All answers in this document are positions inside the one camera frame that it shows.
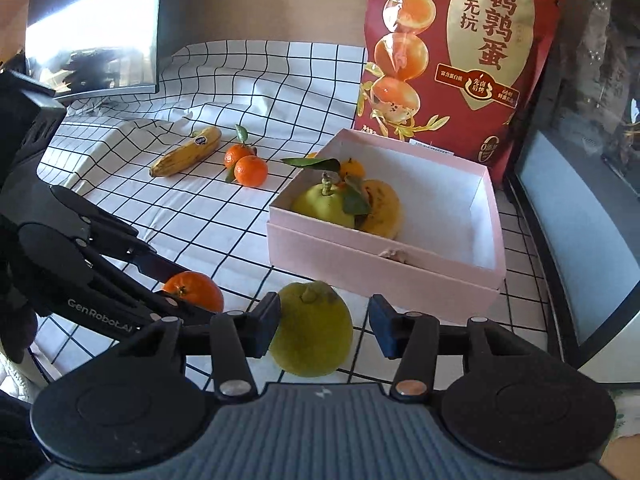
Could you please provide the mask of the black gloved hand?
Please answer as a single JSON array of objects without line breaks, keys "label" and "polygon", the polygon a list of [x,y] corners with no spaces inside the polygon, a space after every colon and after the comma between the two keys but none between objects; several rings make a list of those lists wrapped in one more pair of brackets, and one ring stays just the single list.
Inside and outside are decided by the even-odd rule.
[{"label": "black gloved hand", "polygon": [[6,357],[21,364],[34,342],[38,322],[32,304],[13,283],[11,258],[17,255],[17,227],[1,217],[1,345]]}]

